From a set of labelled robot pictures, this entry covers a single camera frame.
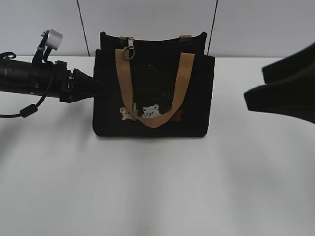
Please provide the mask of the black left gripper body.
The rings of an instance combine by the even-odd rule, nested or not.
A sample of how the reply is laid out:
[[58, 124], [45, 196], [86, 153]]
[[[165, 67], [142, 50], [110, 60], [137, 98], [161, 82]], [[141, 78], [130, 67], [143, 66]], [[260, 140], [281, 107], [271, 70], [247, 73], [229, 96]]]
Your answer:
[[103, 96], [103, 83], [78, 69], [70, 71], [67, 63], [59, 61], [59, 100], [71, 103]]

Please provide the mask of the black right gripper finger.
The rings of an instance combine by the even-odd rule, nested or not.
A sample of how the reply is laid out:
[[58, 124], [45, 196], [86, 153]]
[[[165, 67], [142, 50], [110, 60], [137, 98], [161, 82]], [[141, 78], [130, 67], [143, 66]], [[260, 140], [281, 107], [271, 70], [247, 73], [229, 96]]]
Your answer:
[[244, 93], [247, 109], [315, 121], [315, 78], [302, 76], [252, 88]]
[[302, 71], [315, 62], [315, 44], [262, 68], [265, 83], [274, 83]]

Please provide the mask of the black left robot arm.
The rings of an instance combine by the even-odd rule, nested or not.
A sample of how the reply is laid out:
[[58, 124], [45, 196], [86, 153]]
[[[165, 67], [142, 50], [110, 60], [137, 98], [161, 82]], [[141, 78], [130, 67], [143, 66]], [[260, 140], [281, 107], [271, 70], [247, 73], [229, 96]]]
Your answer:
[[103, 97], [105, 85], [78, 69], [70, 71], [64, 61], [25, 62], [16, 60], [13, 52], [0, 55], [0, 90], [58, 98], [71, 103]]

